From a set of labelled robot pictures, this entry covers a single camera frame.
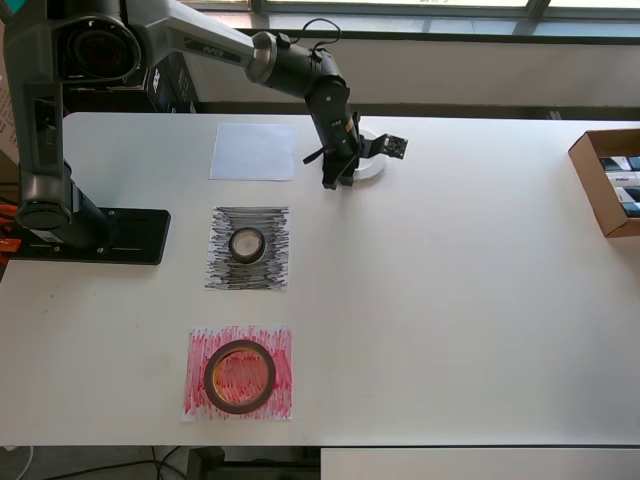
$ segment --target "black scribbled paper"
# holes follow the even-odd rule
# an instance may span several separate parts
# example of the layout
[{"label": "black scribbled paper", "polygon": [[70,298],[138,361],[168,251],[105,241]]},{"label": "black scribbled paper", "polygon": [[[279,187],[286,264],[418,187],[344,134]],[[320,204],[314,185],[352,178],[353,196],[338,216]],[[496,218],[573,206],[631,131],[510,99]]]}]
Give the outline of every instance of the black scribbled paper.
[{"label": "black scribbled paper", "polygon": [[[245,227],[262,232],[266,249],[250,265],[229,251],[233,233]],[[213,211],[206,288],[215,290],[284,290],[289,277],[289,207],[217,207]]]}]

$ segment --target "white disc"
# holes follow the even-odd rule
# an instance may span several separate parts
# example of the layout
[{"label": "white disc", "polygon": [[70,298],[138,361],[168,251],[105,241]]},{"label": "white disc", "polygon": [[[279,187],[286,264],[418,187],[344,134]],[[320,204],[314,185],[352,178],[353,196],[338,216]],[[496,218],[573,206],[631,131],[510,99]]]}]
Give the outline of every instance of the white disc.
[{"label": "white disc", "polygon": [[[362,135],[367,140],[375,140],[376,138],[378,138],[378,135],[375,135],[368,130],[360,130],[360,135]],[[378,154],[372,158],[361,158],[360,166],[353,174],[354,182],[363,182],[380,175],[380,172],[384,170],[384,167],[387,164],[388,158],[389,157],[387,155],[383,154]]]}]

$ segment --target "cardboard box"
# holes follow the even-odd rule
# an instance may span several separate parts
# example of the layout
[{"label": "cardboard box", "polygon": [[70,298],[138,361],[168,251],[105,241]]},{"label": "cardboard box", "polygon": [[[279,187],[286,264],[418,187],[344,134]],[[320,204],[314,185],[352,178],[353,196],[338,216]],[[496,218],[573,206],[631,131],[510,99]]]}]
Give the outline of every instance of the cardboard box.
[{"label": "cardboard box", "polygon": [[592,130],[569,150],[596,220],[607,238],[640,235],[640,218],[627,217],[599,158],[639,155],[640,130]]},{"label": "cardboard box", "polygon": [[0,196],[18,199],[18,141],[3,52],[4,25],[0,23]]}]

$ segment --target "white table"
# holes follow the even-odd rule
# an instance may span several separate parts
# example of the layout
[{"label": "white table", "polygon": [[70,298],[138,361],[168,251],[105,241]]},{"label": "white table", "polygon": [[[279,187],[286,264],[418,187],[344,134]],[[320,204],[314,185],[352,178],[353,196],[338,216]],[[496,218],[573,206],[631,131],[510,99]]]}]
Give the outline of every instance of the white table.
[{"label": "white table", "polygon": [[[366,187],[207,179],[224,122],[82,114],[66,158],[96,204],[173,215],[159,267],[11,262],[0,445],[640,442],[640,239],[606,240],[566,154],[629,123],[367,118],[410,139]],[[292,209],[287,292],[205,291],[214,206]],[[181,423],[192,327],[289,324],[291,421]]]}]

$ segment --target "brown tape roll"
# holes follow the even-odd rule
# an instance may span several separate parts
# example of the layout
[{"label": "brown tape roll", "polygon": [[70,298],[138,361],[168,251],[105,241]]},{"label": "brown tape roll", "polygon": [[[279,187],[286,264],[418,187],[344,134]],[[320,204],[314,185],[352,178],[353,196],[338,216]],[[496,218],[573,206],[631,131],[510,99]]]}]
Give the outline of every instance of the brown tape roll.
[{"label": "brown tape roll", "polygon": [[[215,379],[216,369],[220,366],[221,362],[228,356],[238,352],[255,353],[264,360],[267,367],[267,382],[264,389],[254,400],[242,404],[231,403],[223,398],[216,388]],[[253,412],[267,403],[267,400],[271,397],[275,383],[276,366],[273,362],[273,358],[266,348],[259,343],[252,342],[251,340],[235,340],[220,347],[209,359],[204,370],[204,390],[207,397],[209,397],[211,403],[213,403],[217,408],[232,415],[242,415]]]}]

